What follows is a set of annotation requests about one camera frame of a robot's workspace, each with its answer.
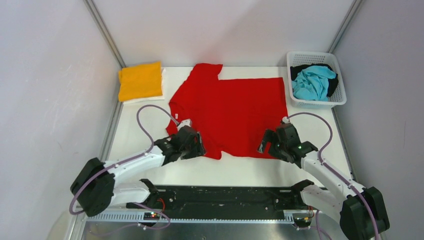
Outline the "red t-shirt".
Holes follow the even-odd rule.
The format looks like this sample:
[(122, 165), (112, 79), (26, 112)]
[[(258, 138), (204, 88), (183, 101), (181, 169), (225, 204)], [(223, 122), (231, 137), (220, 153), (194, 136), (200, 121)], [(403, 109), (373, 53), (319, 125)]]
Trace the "red t-shirt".
[(257, 151), (267, 129), (288, 115), (282, 77), (219, 79), (221, 64), (199, 63), (169, 101), (177, 120), (190, 119), (205, 157), (271, 159)]

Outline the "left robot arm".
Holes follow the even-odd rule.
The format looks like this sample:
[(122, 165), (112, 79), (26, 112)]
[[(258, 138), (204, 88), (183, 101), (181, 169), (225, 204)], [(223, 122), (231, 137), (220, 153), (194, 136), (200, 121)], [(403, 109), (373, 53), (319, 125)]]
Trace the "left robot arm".
[(72, 201), (88, 217), (97, 216), (111, 206), (133, 202), (152, 208), (158, 201), (156, 187), (148, 179), (129, 180), (147, 170), (205, 154), (200, 132), (185, 125), (176, 134), (154, 141), (148, 149), (128, 159), (108, 162), (97, 157), (90, 159), (70, 186)]

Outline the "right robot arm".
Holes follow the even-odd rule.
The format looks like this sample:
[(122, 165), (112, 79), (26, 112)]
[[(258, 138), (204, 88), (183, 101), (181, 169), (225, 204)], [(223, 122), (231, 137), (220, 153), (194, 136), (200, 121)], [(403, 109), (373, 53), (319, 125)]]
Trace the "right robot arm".
[(321, 182), (324, 188), (310, 180), (294, 184), (290, 202), (297, 209), (311, 206), (323, 212), (339, 223), (349, 240), (370, 240), (390, 228), (382, 193), (343, 175), (315, 145), (300, 140), (293, 124), (266, 129), (257, 151), (294, 164)]

